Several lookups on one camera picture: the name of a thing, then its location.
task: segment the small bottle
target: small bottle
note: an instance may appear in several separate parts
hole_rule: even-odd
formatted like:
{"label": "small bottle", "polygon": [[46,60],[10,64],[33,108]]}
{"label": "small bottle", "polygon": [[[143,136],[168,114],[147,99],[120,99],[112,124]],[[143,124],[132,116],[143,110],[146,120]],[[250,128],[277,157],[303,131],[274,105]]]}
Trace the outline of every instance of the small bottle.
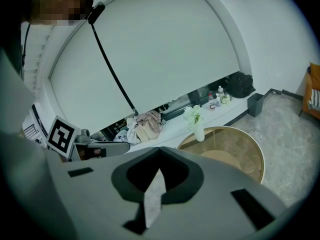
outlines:
{"label": "small bottle", "polygon": [[221,85],[219,85],[218,92],[219,92],[220,99],[222,99],[225,96],[225,93],[224,93],[224,89],[221,87]]}
{"label": "small bottle", "polygon": [[209,107],[210,107],[210,109],[211,110],[215,110],[216,109],[215,99],[214,99],[214,97],[212,97],[211,93],[208,94],[208,98],[209,98]]}
{"label": "small bottle", "polygon": [[219,93],[216,93],[215,95],[216,95],[215,105],[216,105],[217,107],[220,107],[220,106],[221,106],[221,99],[220,99],[220,97],[219,97]]}

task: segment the plaid fabric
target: plaid fabric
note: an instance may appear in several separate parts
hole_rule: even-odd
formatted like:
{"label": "plaid fabric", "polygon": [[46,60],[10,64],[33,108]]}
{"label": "plaid fabric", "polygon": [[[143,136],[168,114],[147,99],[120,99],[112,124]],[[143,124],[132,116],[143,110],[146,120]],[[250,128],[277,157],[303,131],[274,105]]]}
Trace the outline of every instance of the plaid fabric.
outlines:
{"label": "plaid fabric", "polygon": [[308,108],[310,110],[320,111],[320,91],[312,89],[311,98],[308,101]]}
{"label": "plaid fabric", "polygon": [[154,110],[138,115],[136,122],[138,125],[142,126],[149,123],[150,127],[156,134],[160,133],[162,130],[161,115]]}

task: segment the gold table rim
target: gold table rim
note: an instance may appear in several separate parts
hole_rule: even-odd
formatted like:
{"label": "gold table rim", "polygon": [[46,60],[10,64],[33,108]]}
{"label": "gold table rim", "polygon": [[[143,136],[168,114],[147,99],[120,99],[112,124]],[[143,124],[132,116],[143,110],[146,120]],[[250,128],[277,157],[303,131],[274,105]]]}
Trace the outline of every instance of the gold table rim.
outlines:
{"label": "gold table rim", "polygon": [[[265,160],[264,160],[264,156],[263,156],[263,153],[262,153],[262,150],[260,148],[260,146],[258,145],[258,143],[256,142],[256,140],[254,138],[252,138],[248,133],[246,133],[245,131],[243,130],[240,130],[240,129],[237,129],[237,128],[234,128],[234,127],[230,127],[230,126],[213,126],[213,127],[208,127],[208,128],[203,128],[204,131],[206,130],[226,130],[226,129],[229,129],[229,130],[232,130],[232,131],[236,131],[236,132],[240,132],[242,134],[245,134],[249,140],[253,143],[253,145],[256,147],[256,149],[258,150],[258,153],[259,153],[259,156],[261,158],[261,161],[262,161],[262,165],[261,165],[261,176],[259,177],[259,182],[261,183],[262,179],[263,179],[263,175],[265,173]],[[186,138],[184,138],[183,141],[181,141],[181,143],[179,144],[179,146],[177,147],[177,149],[179,150],[180,147],[182,146],[182,143],[187,139],[187,138],[190,138],[191,136],[194,136],[195,134],[192,133],[190,134],[189,136],[187,136]]]}

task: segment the white flower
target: white flower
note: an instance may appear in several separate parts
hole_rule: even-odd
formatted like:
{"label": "white flower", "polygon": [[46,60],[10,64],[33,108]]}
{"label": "white flower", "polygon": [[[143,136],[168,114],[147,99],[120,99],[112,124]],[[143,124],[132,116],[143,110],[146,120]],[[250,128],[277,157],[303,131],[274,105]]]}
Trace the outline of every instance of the white flower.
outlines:
{"label": "white flower", "polygon": [[196,122],[196,125],[201,124],[202,120],[203,120],[203,118],[199,117],[198,121]]}
{"label": "white flower", "polygon": [[192,115],[193,109],[190,106],[187,106],[184,109],[184,113],[183,113],[183,119],[184,120],[188,120],[188,118]]}
{"label": "white flower", "polygon": [[193,107],[193,110],[199,112],[200,111],[200,106],[199,105],[195,105]]}
{"label": "white flower", "polygon": [[192,131],[194,128],[195,128],[194,125],[188,125],[188,130],[189,130],[189,131]]}
{"label": "white flower", "polygon": [[228,102],[230,102],[230,100],[230,96],[225,96],[224,98],[222,98],[221,103],[227,104]]}
{"label": "white flower", "polygon": [[188,117],[188,123],[189,125],[194,125],[196,123],[196,117],[193,115]]}

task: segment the round glass table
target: round glass table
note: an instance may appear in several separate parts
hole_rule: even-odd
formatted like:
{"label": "round glass table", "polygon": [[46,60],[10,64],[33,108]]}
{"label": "round glass table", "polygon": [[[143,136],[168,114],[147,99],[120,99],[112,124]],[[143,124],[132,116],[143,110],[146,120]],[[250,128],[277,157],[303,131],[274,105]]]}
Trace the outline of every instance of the round glass table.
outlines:
{"label": "round glass table", "polygon": [[237,167],[259,183],[262,181],[263,153],[257,142],[239,129],[227,126],[205,128],[204,141],[197,141],[191,134],[178,149],[219,160]]}

